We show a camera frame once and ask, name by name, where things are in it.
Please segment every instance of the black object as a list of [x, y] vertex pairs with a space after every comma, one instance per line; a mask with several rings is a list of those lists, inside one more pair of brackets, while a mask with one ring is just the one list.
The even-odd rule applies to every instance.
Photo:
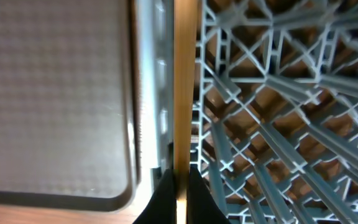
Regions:
[[[190, 167], [187, 220], [190, 224], [230, 224], [215, 204], [197, 169]], [[175, 224], [176, 198], [172, 170], [166, 170], [146, 208], [134, 224]]]

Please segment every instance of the gray plastic tray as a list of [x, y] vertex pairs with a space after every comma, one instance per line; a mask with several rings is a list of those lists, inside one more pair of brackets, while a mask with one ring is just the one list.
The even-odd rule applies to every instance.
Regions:
[[0, 1], [0, 203], [111, 211], [131, 201], [130, 9]]

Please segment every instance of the wooden strip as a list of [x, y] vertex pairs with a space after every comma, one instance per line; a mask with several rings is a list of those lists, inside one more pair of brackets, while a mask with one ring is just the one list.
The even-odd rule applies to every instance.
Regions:
[[190, 166], [191, 114], [196, 56], [197, 0], [175, 1], [173, 142], [177, 183], [177, 223], [186, 223], [186, 189]]

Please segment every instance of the gray plastic frame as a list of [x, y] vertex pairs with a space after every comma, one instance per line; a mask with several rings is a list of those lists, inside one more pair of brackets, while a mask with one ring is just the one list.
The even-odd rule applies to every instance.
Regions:
[[138, 1], [139, 148], [143, 167], [168, 169], [173, 142], [173, 1]]
[[[266, 19], [246, 18], [244, 11], [251, 1], [265, 14]], [[213, 12], [207, 0], [201, 2], [201, 39], [196, 45], [200, 49], [200, 56], [196, 59], [196, 63], [201, 66], [200, 99], [193, 105], [193, 111], [198, 112], [195, 113], [198, 117], [193, 118], [193, 124], [199, 126], [199, 143], [195, 149], [191, 150], [190, 163], [199, 168], [203, 177], [209, 176], [210, 189], [218, 207], [226, 216], [237, 217], [240, 220], [231, 220], [232, 223], [268, 223], [267, 220], [269, 223], [316, 223], [320, 220], [358, 223], [358, 194], [347, 197], [351, 181], [358, 185], [358, 78], [338, 75], [343, 67], [358, 63], [358, 54], [353, 55], [347, 63], [333, 67], [338, 38], [341, 38], [348, 48], [358, 52], [358, 39], [353, 38], [349, 32], [352, 29], [358, 29], [358, 4], [345, 13], [337, 14], [336, 10], [340, 3], [329, 4], [327, 0], [304, 0], [283, 14], [273, 15], [264, 0], [243, 0], [233, 3], [231, 7], [219, 14]], [[313, 7], [306, 9], [304, 6], [307, 2], [312, 2]], [[265, 26], [268, 29], [260, 40], [253, 46], [247, 47], [232, 34], [232, 28], [236, 26]], [[310, 47], [292, 38], [288, 32], [306, 26], [319, 28], [319, 35]], [[225, 39], [223, 39], [222, 32], [227, 34]], [[206, 63], [205, 48], [214, 35], [217, 37], [216, 61], [214, 68], [211, 68]], [[280, 54], [284, 39], [291, 43], [298, 54], [292, 58], [291, 62], [280, 67]], [[230, 55], [231, 42], [244, 53], [233, 63], [229, 58], [221, 59], [222, 46], [225, 46], [225, 55]], [[261, 45], [264, 46], [263, 63], [260, 63], [252, 53]], [[254, 63], [263, 75], [262, 78], [229, 76], [229, 72], [245, 58], [249, 58]], [[300, 60], [307, 64], [312, 74], [311, 78], [292, 79], [281, 76], [284, 69]], [[225, 65], [226, 69], [220, 71], [220, 65]], [[236, 83], [261, 83], [261, 86], [240, 100], [237, 96], [241, 89]], [[247, 105], [265, 86], [277, 91], [289, 103], [273, 119], [263, 123], [247, 108]], [[218, 90], [225, 103], [231, 101], [237, 103], [232, 111], [217, 122], [213, 122], [204, 110], [204, 96], [212, 87]], [[331, 92], [336, 99], [336, 104], [318, 119], [309, 119], [300, 106], [307, 103], [319, 104], [318, 96], [322, 88]], [[247, 139], [234, 144], [224, 131], [223, 121], [242, 110], [246, 110], [260, 127]], [[294, 111], [307, 126], [286, 139], [272, 126], [272, 123], [277, 118]], [[348, 114], [354, 122], [352, 131], [345, 138], [322, 126], [330, 118], [344, 114]], [[203, 120], [211, 124], [206, 131], [203, 127]], [[263, 136], [274, 153], [265, 153], [257, 162], [253, 162], [243, 152], [249, 146], [251, 139], [258, 134]], [[202, 149], [202, 142], [209, 135], [214, 142], [216, 160]], [[296, 150], [299, 148], [300, 141], [307, 135], [313, 136], [329, 151], [315, 161], [306, 162]], [[252, 166], [236, 177], [227, 176], [222, 171], [231, 170], [231, 164], [236, 156], [242, 156]], [[334, 159], [338, 159], [345, 168], [326, 182], [313, 170], [313, 166], [321, 161], [328, 162]], [[274, 184], [265, 168], [265, 165], [272, 160], [281, 160], [290, 171], [290, 175], [278, 184]], [[208, 167], [202, 169], [201, 163], [208, 164]], [[250, 197], [243, 190], [246, 180], [253, 175], [263, 192], [257, 198]], [[313, 191], [294, 202], [285, 192], [296, 178], [302, 178]], [[232, 195], [245, 199], [247, 203], [245, 205], [226, 203], [226, 198]], [[264, 199], [269, 206], [260, 205]], [[305, 207], [304, 204], [310, 200], [321, 200], [329, 210]]]

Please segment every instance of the textured tray surface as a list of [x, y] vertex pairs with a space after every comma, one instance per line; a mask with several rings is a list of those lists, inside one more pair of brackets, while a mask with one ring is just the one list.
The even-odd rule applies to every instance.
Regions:
[[112, 198], [132, 184], [120, 10], [0, 1], [0, 191]]

